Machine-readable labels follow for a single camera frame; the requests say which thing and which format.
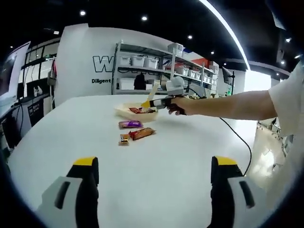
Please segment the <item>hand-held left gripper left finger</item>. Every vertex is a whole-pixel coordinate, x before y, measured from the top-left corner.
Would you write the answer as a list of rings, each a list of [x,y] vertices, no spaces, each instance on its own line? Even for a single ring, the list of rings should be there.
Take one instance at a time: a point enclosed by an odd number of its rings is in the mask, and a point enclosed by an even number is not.
[[[98,184],[98,158],[76,160],[43,192],[37,216],[47,228],[98,228]]]

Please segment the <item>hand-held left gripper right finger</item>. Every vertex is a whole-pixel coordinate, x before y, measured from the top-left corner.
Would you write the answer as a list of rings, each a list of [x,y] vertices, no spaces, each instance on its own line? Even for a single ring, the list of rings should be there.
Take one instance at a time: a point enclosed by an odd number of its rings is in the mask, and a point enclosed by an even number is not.
[[[210,182],[210,228],[262,227],[268,216],[266,192],[243,176],[233,159],[213,156]]]

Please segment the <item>person's right hand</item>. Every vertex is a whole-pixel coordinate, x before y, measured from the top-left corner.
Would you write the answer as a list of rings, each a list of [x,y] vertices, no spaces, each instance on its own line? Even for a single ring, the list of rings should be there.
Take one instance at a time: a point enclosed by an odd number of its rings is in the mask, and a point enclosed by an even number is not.
[[[169,113],[175,113],[176,115],[187,115],[183,108],[179,107],[176,103],[173,102],[173,99],[175,98],[183,98],[183,96],[174,96],[170,99],[170,102],[167,105]]]

